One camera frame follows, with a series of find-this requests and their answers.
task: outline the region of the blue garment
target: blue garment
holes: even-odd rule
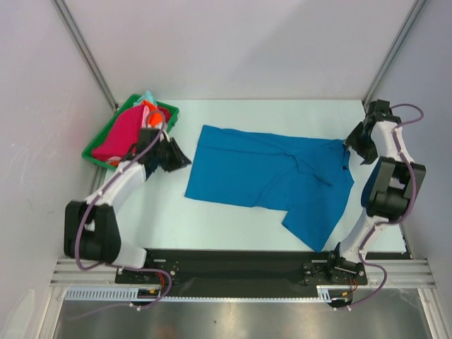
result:
[[[341,140],[204,126],[185,196],[286,210],[282,224],[320,252],[347,205],[349,158]]]
[[[146,91],[146,93],[144,93],[144,95],[140,96],[140,98],[133,103],[133,106],[135,107],[141,105],[143,100],[149,101],[153,103],[155,106],[157,106],[157,102],[155,101],[153,94],[148,90]]]

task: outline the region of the white wall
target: white wall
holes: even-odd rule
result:
[[[411,156],[427,175],[406,222],[417,258],[428,258],[452,314],[452,1],[429,1],[374,98],[419,105],[425,118],[403,130]],[[397,109],[403,120],[417,116]]]
[[[68,0],[113,95],[362,99],[414,0]]]
[[[65,205],[93,178],[81,151],[111,110],[50,0],[2,1],[0,46],[0,333],[34,289],[31,338],[63,254]]]

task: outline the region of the white table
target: white table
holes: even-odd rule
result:
[[[204,124],[286,136],[344,139],[364,117],[359,100],[162,100],[180,109],[171,131],[193,160]],[[362,189],[373,166],[352,151],[355,181],[347,208],[324,251],[334,249],[355,225]],[[191,166],[158,169],[117,214],[121,237],[145,248],[312,251],[281,225],[286,212],[195,201],[184,197]],[[106,180],[112,175],[108,172]],[[388,227],[371,248],[405,252],[399,226]]]

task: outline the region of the green basket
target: green basket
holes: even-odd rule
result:
[[[106,162],[100,161],[98,159],[95,159],[91,156],[91,153],[93,150],[105,141],[107,138],[108,133],[110,132],[110,129],[112,129],[114,122],[116,119],[118,119],[119,115],[124,112],[126,109],[132,108],[133,103],[137,101],[140,98],[141,95],[139,94],[132,94],[129,99],[124,103],[124,105],[121,106],[121,108],[116,112],[116,114],[110,119],[109,122],[104,126],[104,128],[99,132],[98,135],[86,146],[86,148],[82,152],[82,158],[86,159],[88,161],[94,162],[96,165],[105,167],[109,170],[115,170],[115,166],[108,165]],[[157,101],[157,105],[164,107],[168,109],[169,113],[171,113],[171,119],[168,121],[168,127],[167,132],[170,132],[172,127],[177,122],[177,115],[179,114],[179,108],[167,105],[163,102]]]

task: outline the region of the work surface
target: work surface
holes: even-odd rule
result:
[[[141,312],[117,307],[68,320],[105,305],[64,302],[54,339],[432,338],[417,290],[384,290],[351,312],[323,303],[161,302]]]
[[[359,100],[162,100],[180,109],[171,130],[191,160],[204,124],[286,136],[344,139],[363,120]],[[360,166],[352,151],[355,181],[344,215],[324,251],[334,249],[362,212],[362,189],[373,166]],[[191,167],[165,173],[158,169],[136,189],[117,213],[121,237],[136,246],[159,249],[311,251],[281,221],[287,212],[245,208],[184,197]],[[106,180],[112,176],[108,172]],[[405,252],[399,226],[388,227],[372,251]]]

